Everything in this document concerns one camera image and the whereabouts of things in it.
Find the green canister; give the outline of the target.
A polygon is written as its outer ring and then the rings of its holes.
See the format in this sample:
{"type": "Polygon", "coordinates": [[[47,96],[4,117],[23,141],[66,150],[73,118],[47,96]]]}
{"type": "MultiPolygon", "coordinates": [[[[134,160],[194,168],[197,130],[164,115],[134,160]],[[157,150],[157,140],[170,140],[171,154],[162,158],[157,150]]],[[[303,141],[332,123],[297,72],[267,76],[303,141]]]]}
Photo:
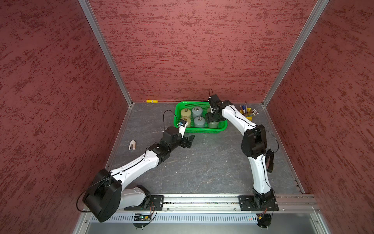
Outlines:
{"type": "Polygon", "coordinates": [[[218,126],[219,126],[219,122],[216,122],[216,121],[210,122],[208,124],[208,128],[211,128],[211,129],[217,129],[218,126]]]}

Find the blue-grey canister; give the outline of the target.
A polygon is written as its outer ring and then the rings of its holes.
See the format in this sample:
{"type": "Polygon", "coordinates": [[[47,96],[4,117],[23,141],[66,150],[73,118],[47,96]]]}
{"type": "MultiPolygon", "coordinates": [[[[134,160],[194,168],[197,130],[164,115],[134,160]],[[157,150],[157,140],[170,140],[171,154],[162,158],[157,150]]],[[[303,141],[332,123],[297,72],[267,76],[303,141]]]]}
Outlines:
{"type": "Polygon", "coordinates": [[[194,127],[195,128],[204,128],[206,120],[202,116],[198,116],[194,119],[194,127]]]}
{"type": "Polygon", "coordinates": [[[192,112],[192,118],[195,119],[196,117],[202,116],[203,109],[199,106],[195,106],[194,108],[192,108],[191,112],[192,112]]]}

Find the yellow-green canister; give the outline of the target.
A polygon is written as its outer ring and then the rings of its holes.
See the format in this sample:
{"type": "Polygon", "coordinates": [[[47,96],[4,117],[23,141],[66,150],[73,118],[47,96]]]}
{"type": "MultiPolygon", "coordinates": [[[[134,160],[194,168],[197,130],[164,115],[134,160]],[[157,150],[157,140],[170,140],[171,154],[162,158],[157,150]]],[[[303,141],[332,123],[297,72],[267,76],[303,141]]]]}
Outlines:
{"type": "Polygon", "coordinates": [[[191,119],[188,118],[188,117],[183,117],[182,120],[186,121],[187,122],[187,128],[190,128],[191,127],[191,119]]]}
{"type": "Polygon", "coordinates": [[[186,118],[191,118],[192,116],[192,112],[190,109],[188,108],[183,108],[181,111],[180,111],[180,114],[181,114],[181,117],[186,117],[186,118]]]}

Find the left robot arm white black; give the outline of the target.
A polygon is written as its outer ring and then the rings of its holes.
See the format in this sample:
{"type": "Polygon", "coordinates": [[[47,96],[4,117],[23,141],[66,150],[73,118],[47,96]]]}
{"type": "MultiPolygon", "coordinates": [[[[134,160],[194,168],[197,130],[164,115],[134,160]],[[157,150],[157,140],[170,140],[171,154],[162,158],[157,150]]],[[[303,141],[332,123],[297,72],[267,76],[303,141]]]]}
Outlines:
{"type": "Polygon", "coordinates": [[[144,186],[128,188],[138,177],[166,161],[177,147],[190,148],[195,136],[185,136],[185,128],[168,127],[161,140],[148,147],[137,159],[112,171],[100,170],[80,198],[99,222],[110,219],[118,210],[152,205],[144,186]]]}

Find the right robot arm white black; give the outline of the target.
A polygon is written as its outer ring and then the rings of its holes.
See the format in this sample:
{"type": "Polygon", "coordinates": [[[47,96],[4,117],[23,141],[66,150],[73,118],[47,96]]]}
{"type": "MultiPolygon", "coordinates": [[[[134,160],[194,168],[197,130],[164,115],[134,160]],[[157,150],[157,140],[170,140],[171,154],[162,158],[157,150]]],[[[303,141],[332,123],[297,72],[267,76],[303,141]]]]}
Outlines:
{"type": "Polygon", "coordinates": [[[217,95],[212,95],[208,103],[211,111],[206,114],[207,122],[229,121],[241,133],[241,150],[250,162],[253,175],[253,203],[257,209],[264,209],[275,201],[267,174],[265,128],[249,121],[229,100],[222,101],[217,95]]]}

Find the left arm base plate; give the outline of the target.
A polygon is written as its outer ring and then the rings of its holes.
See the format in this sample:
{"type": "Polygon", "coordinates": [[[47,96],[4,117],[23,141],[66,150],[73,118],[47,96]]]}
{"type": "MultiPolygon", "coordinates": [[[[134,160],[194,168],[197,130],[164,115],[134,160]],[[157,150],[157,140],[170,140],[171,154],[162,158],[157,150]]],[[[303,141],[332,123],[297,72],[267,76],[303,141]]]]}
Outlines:
{"type": "Polygon", "coordinates": [[[145,200],[139,206],[130,206],[123,208],[125,211],[161,211],[163,209],[164,196],[150,195],[146,196],[145,200]]]}

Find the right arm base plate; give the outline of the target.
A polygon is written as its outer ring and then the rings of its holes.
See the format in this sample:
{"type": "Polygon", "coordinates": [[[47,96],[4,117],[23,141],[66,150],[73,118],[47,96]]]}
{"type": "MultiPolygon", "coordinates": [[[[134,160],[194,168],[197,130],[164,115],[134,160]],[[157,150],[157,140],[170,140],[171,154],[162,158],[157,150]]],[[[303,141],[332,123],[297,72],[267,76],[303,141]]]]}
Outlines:
{"type": "Polygon", "coordinates": [[[278,203],[273,195],[238,196],[241,211],[279,211],[278,203]]]}

